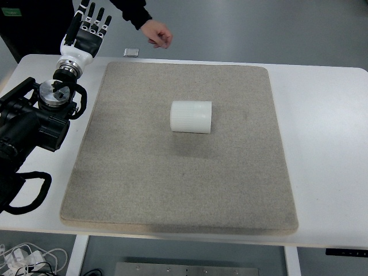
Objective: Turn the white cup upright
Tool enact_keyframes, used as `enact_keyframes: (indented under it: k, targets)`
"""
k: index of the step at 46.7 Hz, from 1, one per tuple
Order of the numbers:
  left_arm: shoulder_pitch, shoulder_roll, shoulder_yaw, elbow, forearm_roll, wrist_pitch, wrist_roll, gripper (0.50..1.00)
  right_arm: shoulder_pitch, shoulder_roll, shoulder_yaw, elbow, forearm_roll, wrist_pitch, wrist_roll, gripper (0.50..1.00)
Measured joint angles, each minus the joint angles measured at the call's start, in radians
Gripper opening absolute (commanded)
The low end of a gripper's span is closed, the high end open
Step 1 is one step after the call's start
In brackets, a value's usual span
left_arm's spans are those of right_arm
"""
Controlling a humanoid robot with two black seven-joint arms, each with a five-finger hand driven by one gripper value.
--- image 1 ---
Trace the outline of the person's bare hand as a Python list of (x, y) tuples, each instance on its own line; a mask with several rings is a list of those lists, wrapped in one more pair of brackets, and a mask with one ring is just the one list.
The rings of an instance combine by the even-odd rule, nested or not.
[(167, 49), (173, 40), (170, 30), (159, 21), (148, 20), (140, 30), (154, 48)]

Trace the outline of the person's black sleeve forearm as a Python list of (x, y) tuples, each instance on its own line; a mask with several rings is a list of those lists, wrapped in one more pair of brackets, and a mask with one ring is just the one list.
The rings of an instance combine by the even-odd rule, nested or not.
[(125, 21), (130, 21), (136, 30), (139, 30), (152, 17), (145, 9), (145, 0), (110, 0), (122, 12)]

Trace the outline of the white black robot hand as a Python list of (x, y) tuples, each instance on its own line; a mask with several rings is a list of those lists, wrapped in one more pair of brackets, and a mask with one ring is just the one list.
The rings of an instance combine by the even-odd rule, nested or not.
[[(102, 20), (105, 9), (99, 9), (97, 17), (91, 25), (92, 16), (95, 10), (95, 3), (92, 2), (89, 6), (89, 0), (81, 0), (71, 21), (71, 24), (66, 32), (66, 36), (61, 42), (60, 52), (61, 57), (58, 60), (58, 67), (62, 64), (75, 64), (77, 67), (86, 67), (92, 63), (96, 57), (103, 38), (107, 33), (107, 29), (111, 23), (112, 17), (107, 16), (104, 24), (99, 30), (99, 23)], [(82, 16), (88, 8), (88, 13), (81, 25)]]

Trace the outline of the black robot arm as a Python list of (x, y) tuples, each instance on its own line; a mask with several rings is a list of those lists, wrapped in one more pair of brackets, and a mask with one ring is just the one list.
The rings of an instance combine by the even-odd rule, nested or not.
[[(28, 77), (1, 97), (1, 211), (29, 213), (45, 200), (52, 177), (47, 172), (19, 172), (36, 148), (54, 152), (63, 143), (71, 120), (87, 107), (87, 91), (78, 84), (85, 67), (97, 55), (111, 16), (104, 8), (95, 13), (95, 3), (82, 1), (71, 21), (52, 79), (37, 83)], [(41, 179), (39, 194), (26, 206), (11, 202), (29, 179)]]

